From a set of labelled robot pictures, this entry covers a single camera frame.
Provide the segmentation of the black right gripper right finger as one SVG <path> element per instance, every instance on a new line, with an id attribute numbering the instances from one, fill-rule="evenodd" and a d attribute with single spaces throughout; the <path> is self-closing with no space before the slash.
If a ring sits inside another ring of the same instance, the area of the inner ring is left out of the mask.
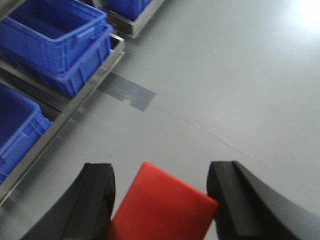
<path id="1" fill-rule="evenodd" d="M 238 161 L 212 161 L 206 190 L 219 202 L 220 240 L 318 240 L 320 218 L 281 195 Z"/>

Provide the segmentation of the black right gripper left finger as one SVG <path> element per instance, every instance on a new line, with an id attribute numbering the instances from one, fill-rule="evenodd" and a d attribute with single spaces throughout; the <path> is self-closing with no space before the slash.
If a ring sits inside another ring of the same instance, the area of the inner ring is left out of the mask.
<path id="1" fill-rule="evenodd" d="M 86 163 L 66 192 L 22 239 L 104 240 L 115 196 L 112 165 Z"/>

